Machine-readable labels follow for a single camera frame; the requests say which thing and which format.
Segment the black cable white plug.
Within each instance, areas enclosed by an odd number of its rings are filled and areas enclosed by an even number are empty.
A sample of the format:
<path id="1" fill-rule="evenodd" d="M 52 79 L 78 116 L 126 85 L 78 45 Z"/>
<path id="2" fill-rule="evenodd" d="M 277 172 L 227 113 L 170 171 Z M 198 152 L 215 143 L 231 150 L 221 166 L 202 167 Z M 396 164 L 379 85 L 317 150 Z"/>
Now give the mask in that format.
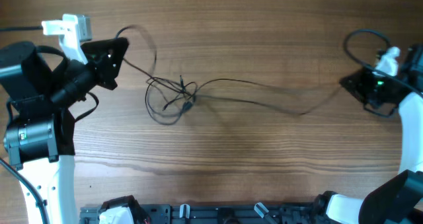
<path id="1" fill-rule="evenodd" d="M 265 85 L 242 79 L 212 79 L 201 85 L 158 78 L 155 92 L 163 99 L 156 115 L 162 118 L 180 118 L 189 111 L 218 109 L 243 111 L 244 104 L 255 105 L 289 116 L 304 116 L 331 101 L 340 86 L 292 89 Z"/>

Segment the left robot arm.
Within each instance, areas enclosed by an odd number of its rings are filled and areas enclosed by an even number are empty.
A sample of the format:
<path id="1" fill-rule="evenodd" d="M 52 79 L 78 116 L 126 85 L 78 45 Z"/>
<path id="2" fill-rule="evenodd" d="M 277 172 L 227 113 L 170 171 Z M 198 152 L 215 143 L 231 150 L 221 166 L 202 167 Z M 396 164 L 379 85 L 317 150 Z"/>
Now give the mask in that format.
<path id="1" fill-rule="evenodd" d="M 31 223 L 76 223 L 74 196 L 77 122 L 69 108 L 96 86 L 116 88 L 129 42 L 114 38 L 87 42 L 88 60 L 32 42 L 1 50 L 1 85 L 9 95 L 4 164 L 20 182 Z"/>

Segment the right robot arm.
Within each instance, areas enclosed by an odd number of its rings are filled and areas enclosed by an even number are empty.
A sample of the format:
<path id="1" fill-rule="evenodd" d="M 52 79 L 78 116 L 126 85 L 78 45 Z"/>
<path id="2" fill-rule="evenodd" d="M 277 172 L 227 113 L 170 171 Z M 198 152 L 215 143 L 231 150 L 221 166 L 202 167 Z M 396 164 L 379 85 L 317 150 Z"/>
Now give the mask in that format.
<path id="1" fill-rule="evenodd" d="M 421 223 L 422 211 L 422 45 L 408 49 L 402 66 L 399 49 L 380 51 L 375 66 L 340 80 L 340 85 L 364 106 L 395 105 L 401 117 L 402 148 L 398 174 L 364 199 L 335 192 L 316 197 L 312 223 Z"/>

